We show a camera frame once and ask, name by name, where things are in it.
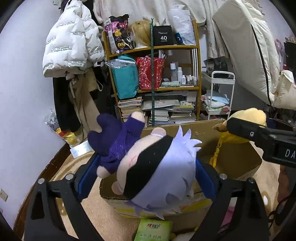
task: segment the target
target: teal bag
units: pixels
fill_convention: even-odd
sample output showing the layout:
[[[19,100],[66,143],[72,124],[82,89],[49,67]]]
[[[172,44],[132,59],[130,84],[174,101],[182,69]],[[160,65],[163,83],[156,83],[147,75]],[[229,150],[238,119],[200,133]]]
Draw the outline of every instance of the teal bag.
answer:
[[[133,60],[128,56],[119,56],[119,59]],[[113,79],[117,88],[119,99],[133,98],[139,89],[139,75],[137,65],[120,69],[112,68]]]

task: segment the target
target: bottle cap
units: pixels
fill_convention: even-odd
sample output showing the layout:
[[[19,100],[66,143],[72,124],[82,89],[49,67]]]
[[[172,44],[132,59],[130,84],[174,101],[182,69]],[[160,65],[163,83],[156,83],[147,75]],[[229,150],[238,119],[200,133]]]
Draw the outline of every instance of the bottle cap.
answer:
[[[176,69],[176,64],[175,63],[171,63],[170,64],[170,69]]]

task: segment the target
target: white rolling cart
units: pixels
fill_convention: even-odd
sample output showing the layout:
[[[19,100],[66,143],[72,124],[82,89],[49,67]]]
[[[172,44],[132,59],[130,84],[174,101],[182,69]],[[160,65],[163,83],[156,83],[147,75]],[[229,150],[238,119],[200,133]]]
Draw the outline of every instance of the white rolling cart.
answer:
[[[219,73],[233,75],[233,80],[214,78],[214,74],[219,74]],[[230,112],[231,112],[234,85],[235,85],[235,75],[234,75],[234,73],[226,72],[226,71],[213,71],[212,76],[209,76],[209,75],[207,75],[207,72],[202,72],[202,78],[211,83],[210,106],[205,107],[205,110],[206,110],[206,112],[208,114],[207,119],[209,120],[211,115],[228,115],[227,118],[229,118],[229,115],[230,115]],[[212,110],[211,106],[212,106],[212,96],[213,96],[213,85],[214,84],[232,85],[232,92],[231,92],[230,106],[229,106],[230,110],[229,111]]]

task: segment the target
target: brown baseboard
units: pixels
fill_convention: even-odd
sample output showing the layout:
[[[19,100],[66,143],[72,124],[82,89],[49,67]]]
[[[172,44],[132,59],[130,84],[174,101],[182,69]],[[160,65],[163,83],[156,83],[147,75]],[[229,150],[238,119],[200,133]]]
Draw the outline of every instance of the brown baseboard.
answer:
[[[47,180],[50,180],[60,169],[60,167],[63,165],[67,157],[71,154],[70,147],[68,144],[65,144],[54,156],[54,158],[50,161],[50,163],[45,167],[45,169],[42,171],[42,173],[37,178],[45,178]],[[22,203],[22,206],[20,207],[19,213],[17,215],[17,218],[15,220],[15,224],[13,227],[13,231],[15,234],[21,239],[24,230],[25,230],[25,220],[27,215],[27,209],[30,202],[30,198],[33,192],[33,189],[35,187],[36,182],[31,187],[28,195],[26,196],[24,202]]]

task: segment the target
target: yellow plush toy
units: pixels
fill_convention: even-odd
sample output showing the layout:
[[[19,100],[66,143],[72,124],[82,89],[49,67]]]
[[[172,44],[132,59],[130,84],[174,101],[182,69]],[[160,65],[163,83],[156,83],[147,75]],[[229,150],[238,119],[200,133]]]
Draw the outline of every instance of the yellow plush toy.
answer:
[[[234,114],[232,114],[229,117],[229,119],[232,117],[266,126],[266,114],[262,110],[258,110],[256,108],[237,111]],[[217,164],[217,158],[218,158],[218,154],[219,154],[222,143],[241,144],[249,141],[242,137],[238,137],[236,135],[230,134],[227,130],[226,125],[227,125],[227,120],[222,124],[218,124],[214,126],[214,129],[220,132],[220,138],[218,141],[215,154],[210,160],[210,165],[212,165],[214,168],[216,167],[216,164]]]

